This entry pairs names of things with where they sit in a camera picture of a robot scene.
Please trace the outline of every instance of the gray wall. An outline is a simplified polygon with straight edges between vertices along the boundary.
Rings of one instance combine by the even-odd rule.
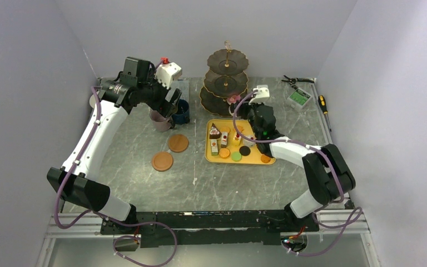
[[[34,266],[95,76],[52,1],[0,1],[0,266]]]
[[[427,266],[427,1],[359,0],[318,80],[383,266]]]
[[[250,76],[316,77],[356,0],[56,2],[98,76],[115,76],[127,56],[166,56],[184,77],[202,77],[230,40]]]

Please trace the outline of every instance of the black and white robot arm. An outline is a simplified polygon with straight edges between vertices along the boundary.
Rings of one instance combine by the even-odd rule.
[[[309,189],[285,206],[285,211],[291,219],[310,215],[340,197],[340,189],[344,194],[356,186],[351,171],[335,145],[310,146],[290,140],[276,129],[272,107],[264,105],[269,98],[267,87],[254,88],[250,95],[252,97],[243,99],[239,107],[230,107],[232,115],[236,110],[237,116],[249,121],[256,141],[259,141],[257,146],[261,153],[289,161],[305,170]],[[326,155],[331,163],[339,185],[321,154]]]
[[[101,84],[98,93],[101,117],[97,118],[95,108],[69,158],[61,168],[51,168],[47,174],[48,181],[58,191],[64,177],[76,164],[63,188],[63,200],[128,224],[136,223],[136,208],[114,196],[108,186],[97,183],[102,160],[118,128],[139,103],[146,103],[163,117],[176,112],[181,91],[175,89],[169,93],[172,81],[181,74],[182,69],[167,59],[155,70],[149,61],[127,57],[120,81]],[[98,126],[89,138],[94,124]],[[77,160],[84,147],[86,149]]]

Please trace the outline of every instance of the rectangular tray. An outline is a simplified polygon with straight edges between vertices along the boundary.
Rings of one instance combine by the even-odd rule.
[[[235,128],[233,128],[233,120],[223,120],[223,119],[213,119],[209,120],[207,123],[207,134],[205,137],[205,158],[210,162],[215,163],[236,163],[236,164],[259,164],[259,165],[271,165],[274,162],[276,162],[275,158],[272,158],[270,162],[263,163],[261,161],[261,152],[257,149],[256,146],[251,147],[251,153],[248,156],[243,156],[240,161],[236,162],[233,161],[230,157],[226,159],[222,159],[220,156],[212,156],[211,150],[210,150],[210,141],[208,138],[208,134],[210,132],[210,127],[212,127],[212,123],[215,123],[215,126],[220,130],[221,127],[227,126],[230,128],[230,133],[228,137],[228,144],[227,148],[230,150],[230,153],[237,152],[240,147],[243,146],[243,140],[241,140],[241,143],[239,146],[231,146],[231,140],[233,139],[233,134],[235,133]],[[251,129],[250,123],[245,120],[237,120],[236,121],[237,126],[243,127],[243,134],[244,135],[254,135],[253,130]]]

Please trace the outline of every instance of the screwdriver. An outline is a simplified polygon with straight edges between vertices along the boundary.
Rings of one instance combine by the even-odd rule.
[[[331,132],[330,120],[328,119],[328,110],[326,109],[325,98],[320,95],[318,100],[318,105],[320,106],[321,112],[323,112],[323,116],[325,116],[326,125],[328,126],[328,130]]]

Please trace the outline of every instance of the gray marble tabletop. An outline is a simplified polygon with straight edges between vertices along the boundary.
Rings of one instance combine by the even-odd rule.
[[[110,186],[117,197],[134,204],[138,211],[283,209],[308,188],[302,168],[284,160],[272,165],[243,165],[205,159],[206,124],[218,117],[200,105],[202,80],[181,82],[184,98],[188,93],[189,124],[158,132],[148,116],[149,108],[144,104],[134,108],[107,150],[98,182]],[[293,89],[281,78],[250,78],[248,88],[256,85],[268,85],[271,97],[267,105],[274,108],[276,127],[282,134],[310,145],[327,144],[315,103],[295,111],[286,103]],[[297,85],[312,90],[309,83]],[[167,141],[174,134],[187,136],[186,151],[169,150]],[[151,158],[159,151],[174,158],[168,171],[158,172],[151,166]],[[63,211],[80,212],[83,208],[67,203]]]

